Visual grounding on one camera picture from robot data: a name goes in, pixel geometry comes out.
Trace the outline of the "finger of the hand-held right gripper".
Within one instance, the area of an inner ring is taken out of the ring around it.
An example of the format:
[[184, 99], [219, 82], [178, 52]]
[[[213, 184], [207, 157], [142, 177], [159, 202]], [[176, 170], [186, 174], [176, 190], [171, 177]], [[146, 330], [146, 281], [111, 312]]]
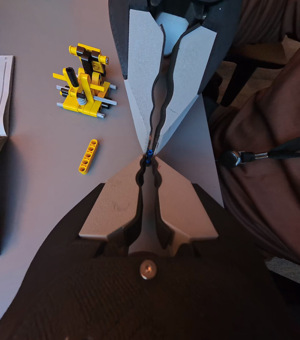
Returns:
[[128, 74], [125, 87], [136, 134], [144, 154], [152, 138], [154, 88], [161, 72], [165, 32], [150, 12], [130, 9]]
[[174, 45], [166, 78], [167, 95], [153, 141], [154, 154], [166, 145], [197, 100], [216, 36], [216, 32], [196, 24]]

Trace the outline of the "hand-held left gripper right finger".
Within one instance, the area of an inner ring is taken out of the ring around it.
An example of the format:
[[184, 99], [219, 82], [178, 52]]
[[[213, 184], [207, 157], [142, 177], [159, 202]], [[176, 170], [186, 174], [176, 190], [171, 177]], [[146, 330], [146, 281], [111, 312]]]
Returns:
[[218, 238], [192, 183], [159, 157], [153, 158], [156, 233], [163, 249], [175, 256], [183, 244]]

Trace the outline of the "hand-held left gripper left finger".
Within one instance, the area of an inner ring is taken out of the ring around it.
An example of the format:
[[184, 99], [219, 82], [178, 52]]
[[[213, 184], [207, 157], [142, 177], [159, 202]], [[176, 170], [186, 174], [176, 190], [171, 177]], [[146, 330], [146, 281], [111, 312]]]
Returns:
[[106, 181], [79, 236], [129, 247], [142, 229], [145, 156], [140, 155]]

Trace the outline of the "yellow lego beam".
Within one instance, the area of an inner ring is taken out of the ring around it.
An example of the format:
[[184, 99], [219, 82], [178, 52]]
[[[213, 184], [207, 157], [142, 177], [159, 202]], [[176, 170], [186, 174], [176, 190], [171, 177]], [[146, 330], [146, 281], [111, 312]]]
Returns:
[[78, 169], [81, 174], [88, 173], [98, 147], [99, 147], [99, 142], [96, 139], [92, 139], [85, 151], [85, 155]]

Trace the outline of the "yellow lego vehicle assembly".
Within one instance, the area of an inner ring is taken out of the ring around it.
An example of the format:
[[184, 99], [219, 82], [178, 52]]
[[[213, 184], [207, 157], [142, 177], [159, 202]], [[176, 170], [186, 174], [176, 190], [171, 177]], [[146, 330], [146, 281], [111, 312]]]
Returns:
[[116, 101], [108, 97], [110, 90], [117, 89], [116, 85], [104, 80], [109, 57], [103, 55], [100, 49], [81, 43], [69, 46], [69, 53], [80, 59], [82, 67], [78, 68], [78, 72], [67, 67], [63, 68], [62, 74], [53, 73], [53, 78], [67, 83], [56, 87], [65, 98], [63, 103], [57, 102], [57, 106], [91, 117], [104, 118], [105, 114], [101, 110], [117, 105]]

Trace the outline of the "person's brown shirt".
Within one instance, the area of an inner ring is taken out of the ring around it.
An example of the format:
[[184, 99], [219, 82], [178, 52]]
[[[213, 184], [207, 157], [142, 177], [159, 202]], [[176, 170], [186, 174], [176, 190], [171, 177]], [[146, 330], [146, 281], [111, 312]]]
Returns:
[[[215, 157], [263, 153], [300, 137], [300, 48], [272, 84], [241, 109], [219, 106], [208, 122]], [[271, 255], [300, 265], [300, 158], [217, 165], [225, 207]]]

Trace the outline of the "black chair frame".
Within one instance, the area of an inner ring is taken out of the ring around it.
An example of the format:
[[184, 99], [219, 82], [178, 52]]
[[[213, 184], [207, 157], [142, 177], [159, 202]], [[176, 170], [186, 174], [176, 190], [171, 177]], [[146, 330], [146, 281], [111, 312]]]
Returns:
[[257, 68], [282, 69], [287, 63], [287, 58], [282, 43], [271, 43], [233, 47], [228, 51], [224, 61], [236, 64], [220, 103], [222, 106], [228, 107]]

